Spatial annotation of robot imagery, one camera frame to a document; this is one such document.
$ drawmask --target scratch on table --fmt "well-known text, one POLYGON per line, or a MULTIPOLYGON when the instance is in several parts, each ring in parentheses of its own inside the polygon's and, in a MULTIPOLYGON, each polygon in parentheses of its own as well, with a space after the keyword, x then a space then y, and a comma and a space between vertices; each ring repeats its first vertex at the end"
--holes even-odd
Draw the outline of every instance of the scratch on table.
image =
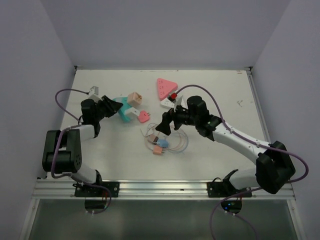
POLYGON ((237 101, 236 103, 237 103, 240 107, 242 107, 242 105, 241 105, 242 102, 243 102, 243 101, 240 100, 240 101, 237 101))

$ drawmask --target black mounting plate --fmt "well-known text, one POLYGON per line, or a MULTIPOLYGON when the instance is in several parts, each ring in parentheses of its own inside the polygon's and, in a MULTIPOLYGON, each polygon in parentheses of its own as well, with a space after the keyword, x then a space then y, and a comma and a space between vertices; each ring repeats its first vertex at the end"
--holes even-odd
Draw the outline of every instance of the black mounting plate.
MULTIPOLYGON (((120 183, 118 181, 103 181, 101 186, 109 189, 113 198, 118 197, 120 189, 120 183)), ((77 198, 99 198, 104 191, 97 187, 81 186, 79 184, 74 184, 74 187, 74 196, 77 198)))
MULTIPOLYGON (((236 190, 234 192, 230 192, 229 194, 223 192, 223 191, 217 191, 216 189, 221 189, 219 187, 219 185, 222 185, 222 182, 217 182, 217 181, 209 181, 206 183, 206 190, 208 192, 208 197, 209 198, 226 198, 229 197, 233 194, 237 194, 237 193, 243 193, 246 192, 247 189, 243 188, 240 190, 236 190)), ((252 193, 251 192, 247 192, 244 193, 243 195, 241 195, 242 198, 251 198, 252 197, 252 193)))

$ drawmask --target wall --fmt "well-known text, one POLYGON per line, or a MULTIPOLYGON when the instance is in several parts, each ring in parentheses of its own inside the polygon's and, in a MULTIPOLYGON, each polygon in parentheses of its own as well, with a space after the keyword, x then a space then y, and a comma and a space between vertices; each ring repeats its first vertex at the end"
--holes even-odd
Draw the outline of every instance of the wall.
POLYGON ((290 0, 41 0, 86 69, 253 66, 290 0))
POLYGON ((15 240, 46 132, 62 119, 55 93, 72 84, 74 68, 39 0, 0 1, 0 32, 0 239, 15 240))
MULTIPOLYGON (((303 156, 309 176, 293 185, 308 239, 318 239, 320 1, 292 0, 253 68, 253 79, 273 140, 303 156)), ((304 171, 296 163, 297 175, 304 171)))

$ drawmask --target pink power strip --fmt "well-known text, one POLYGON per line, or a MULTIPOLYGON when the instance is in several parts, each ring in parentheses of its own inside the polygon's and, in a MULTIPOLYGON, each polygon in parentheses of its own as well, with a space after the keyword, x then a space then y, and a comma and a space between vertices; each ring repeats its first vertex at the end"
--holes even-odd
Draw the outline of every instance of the pink power strip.
POLYGON ((170 93, 178 89, 178 84, 163 78, 158 78, 156 80, 156 85, 158 88, 158 96, 161 101, 168 97, 170 93))

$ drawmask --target white power strip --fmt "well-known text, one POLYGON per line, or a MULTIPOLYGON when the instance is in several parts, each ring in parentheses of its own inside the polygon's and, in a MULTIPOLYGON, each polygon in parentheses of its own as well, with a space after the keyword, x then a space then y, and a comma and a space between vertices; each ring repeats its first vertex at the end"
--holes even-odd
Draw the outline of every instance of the white power strip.
MULTIPOLYGON (((184 97, 182 96, 181 97, 182 100, 181 100, 181 106, 185 109, 187 109, 187 104, 184 100, 184 97)), ((168 98, 165 98, 163 99, 161 102, 160 102, 160 105, 167 108, 167 109, 173 109, 175 107, 175 104, 173 102, 171 102, 168 98)))

